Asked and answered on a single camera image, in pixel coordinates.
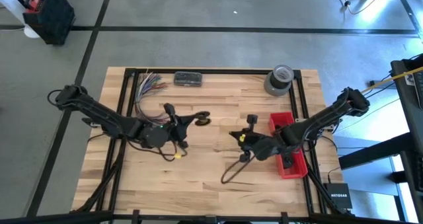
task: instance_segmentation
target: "duct tape roll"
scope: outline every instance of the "duct tape roll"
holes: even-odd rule
[[[272,96],[282,96],[289,91],[293,80],[293,70],[287,65],[278,65],[267,74],[264,90]]]

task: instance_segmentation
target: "red box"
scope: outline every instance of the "red box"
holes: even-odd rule
[[[269,128],[270,133],[273,133],[276,126],[285,127],[294,123],[291,112],[280,112],[270,114]],[[278,172],[281,178],[303,178],[307,175],[307,165],[305,164],[303,151],[300,149],[298,153],[293,153],[293,166],[291,168],[284,168],[282,162],[282,156],[276,155],[276,165],[278,166]]]

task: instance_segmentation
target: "small black box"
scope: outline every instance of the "small black box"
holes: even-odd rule
[[[330,198],[342,209],[352,209],[350,189],[348,184],[325,184]]]

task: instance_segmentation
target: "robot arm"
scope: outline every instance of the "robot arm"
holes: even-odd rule
[[[256,115],[248,116],[247,122],[250,124],[248,128],[229,134],[238,141],[238,145],[244,151],[240,157],[241,162],[249,160],[251,151],[259,161],[272,155],[288,157],[300,149],[305,140],[316,140],[324,127],[337,123],[344,115],[362,116],[368,110],[369,101],[361,92],[346,88],[331,106],[302,122],[276,128],[272,136],[253,131],[257,121]],[[284,166],[288,168],[289,163],[284,163]]]
[[[160,148],[166,141],[172,141],[181,148],[187,148],[185,140],[186,130],[194,119],[198,119],[197,126],[204,126],[210,122],[209,112],[198,112],[189,116],[177,116],[172,104],[164,105],[170,120],[162,126],[153,126],[139,118],[122,116],[105,105],[95,101],[88,95],[85,87],[66,85],[55,99],[59,110],[70,108],[80,111],[93,122],[101,125],[103,132],[112,138],[127,139],[140,143],[143,148]]]

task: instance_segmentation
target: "black metal frame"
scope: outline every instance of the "black metal frame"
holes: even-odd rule
[[[270,70],[268,69],[154,69],[149,68],[149,71],[155,73],[174,73],[175,71],[194,71],[199,73],[209,73],[209,74],[261,74],[265,75]],[[124,78],[122,82],[121,93],[119,96],[117,112],[121,113],[123,104],[126,98],[126,89],[132,78],[131,91],[129,95],[128,110],[127,116],[132,115],[132,110],[134,108],[134,98],[136,92],[137,80],[140,73],[146,72],[146,69],[135,69],[128,68],[125,70]],[[303,112],[303,117],[307,118],[309,116],[307,101],[305,98],[305,92],[303,88],[303,79],[301,72],[295,70],[295,79],[297,80],[297,85],[299,89],[299,98],[301,101],[301,109]],[[291,100],[291,110],[294,118],[298,118],[298,109],[295,101],[295,93],[293,87],[289,90],[289,98]],[[42,194],[47,186],[49,176],[42,176],[42,179],[39,181],[37,190],[43,190],[42,194],[35,195],[31,202],[31,213],[28,213],[27,217],[17,218],[17,219],[5,219],[0,220],[0,224],[17,224],[17,223],[98,223],[101,221],[113,221],[115,219],[127,219],[132,220],[134,224],[140,224],[143,220],[174,220],[174,221],[202,221],[206,223],[217,223],[220,221],[272,221],[278,222],[280,224],[288,224],[289,222],[313,222],[313,223],[342,223],[345,224],[358,224],[358,223],[398,223],[396,221],[386,221],[378,219],[368,219],[368,218],[359,218],[359,217],[350,217],[346,215],[329,215],[327,214],[325,201],[319,194],[319,207],[321,213],[315,213],[310,189],[309,178],[303,178],[305,199],[307,205],[307,211],[309,213],[308,217],[288,217],[286,212],[281,212],[280,217],[239,217],[239,216],[201,216],[201,215],[142,215],[140,210],[134,210],[130,215],[115,215],[114,208],[116,205],[116,198],[118,195],[118,186],[120,180],[120,174],[123,167],[123,157],[126,150],[126,142],[121,140],[118,156],[114,163],[112,163],[113,153],[116,147],[116,140],[111,139],[109,143],[109,149],[106,155],[106,160],[104,163],[104,170],[102,175],[102,182],[98,185],[97,189],[94,191],[92,196],[87,200],[86,204],[78,210],[71,211],[66,214],[59,215],[47,215],[47,216],[36,216],[38,211],[39,204],[42,199]],[[313,179],[313,182],[316,180],[320,181],[319,174],[319,163],[317,161],[317,156],[314,152],[310,153],[311,163],[313,168],[309,167],[310,172],[313,175],[310,175],[310,178]],[[54,161],[49,164],[48,167],[45,167],[44,170],[49,170],[52,168]],[[112,180],[114,176],[114,181],[112,185],[111,197],[108,204],[108,209],[106,211],[102,210],[104,203],[104,195],[106,191],[106,186]],[[97,203],[95,211],[91,211],[94,204]]]

